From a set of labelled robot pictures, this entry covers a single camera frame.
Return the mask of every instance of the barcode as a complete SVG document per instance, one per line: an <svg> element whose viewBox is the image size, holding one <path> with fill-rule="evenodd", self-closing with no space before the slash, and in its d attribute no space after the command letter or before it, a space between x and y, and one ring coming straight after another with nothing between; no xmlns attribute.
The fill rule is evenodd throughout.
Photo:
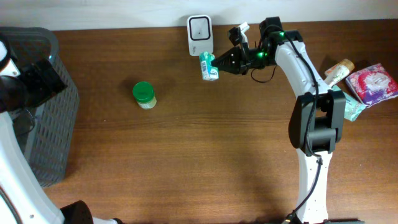
<svg viewBox="0 0 398 224"><path fill-rule="evenodd" d="M201 72L207 72L207 65L205 61L200 62Z"/></svg>

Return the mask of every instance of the teal packet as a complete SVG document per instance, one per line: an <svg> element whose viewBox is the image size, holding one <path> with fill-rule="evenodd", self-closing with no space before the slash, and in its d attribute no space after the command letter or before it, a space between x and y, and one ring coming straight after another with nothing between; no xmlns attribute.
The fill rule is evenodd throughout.
<svg viewBox="0 0 398 224"><path fill-rule="evenodd" d="M213 81L218 79L218 68L211 66L211 61L216 57L209 52L203 52L199 56L202 79Z"/></svg>
<svg viewBox="0 0 398 224"><path fill-rule="evenodd" d="M331 88L333 91L340 91L341 89L338 86L334 85ZM346 108L344 110L344 118L349 121L355 121L355 119L359 116L359 114L366 108L366 105L358 102L349 94L343 92L346 97Z"/></svg>

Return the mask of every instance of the brown wooden surface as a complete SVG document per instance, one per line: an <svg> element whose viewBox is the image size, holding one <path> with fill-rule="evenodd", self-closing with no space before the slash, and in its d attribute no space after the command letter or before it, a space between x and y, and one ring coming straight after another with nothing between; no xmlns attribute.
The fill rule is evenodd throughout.
<svg viewBox="0 0 398 224"><path fill-rule="evenodd" d="M215 55L232 47L231 27L213 28ZM380 62L396 80L397 27L397 20L284 24L300 31L322 76L348 58L357 68ZM84 200L93 215L126 223L266 221L295 207L299 161L287 133L295 98L280 68L267 84L223 72L203 81L185 27L55 34L80 94L66 179L45 189L57 206ZM248 37L258 42L257 25ZM152 110L132 97L143 80L155 88ZM397 115L395 99L345 120L329 168L330 218L397 222Z"/></svg>

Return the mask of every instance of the teal and white container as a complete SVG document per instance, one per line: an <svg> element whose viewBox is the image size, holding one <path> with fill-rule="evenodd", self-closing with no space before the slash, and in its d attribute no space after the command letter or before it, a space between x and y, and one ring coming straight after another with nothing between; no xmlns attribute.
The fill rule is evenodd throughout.
<svg viewBox="0 0 398 224"><path fill-rule="evenodd" d="M137 83L132 89L132 94L142 109L148 110L156 105L154 88L148 82Z"/></svg>

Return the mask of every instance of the gray plastic basket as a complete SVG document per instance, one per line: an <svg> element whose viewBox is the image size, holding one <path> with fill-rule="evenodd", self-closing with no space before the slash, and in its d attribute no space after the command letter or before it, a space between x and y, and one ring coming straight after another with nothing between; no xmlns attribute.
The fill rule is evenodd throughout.
<svg viewBox="0 0 398 224"><path fill-rule="evenodd" d="M14 114L14 130L33 128L28 134L18 136L17 140L37 180L42 187L56 184L63 180L67 167L79 105L77 88L58 56L58 40L52 32L43 28L19 27L0 27L0 32L8 38L18 58L18 66L48 58L68 86L51 100L30 110L35 117L34 126L29 119L20 118L21 113Z"/></svg>

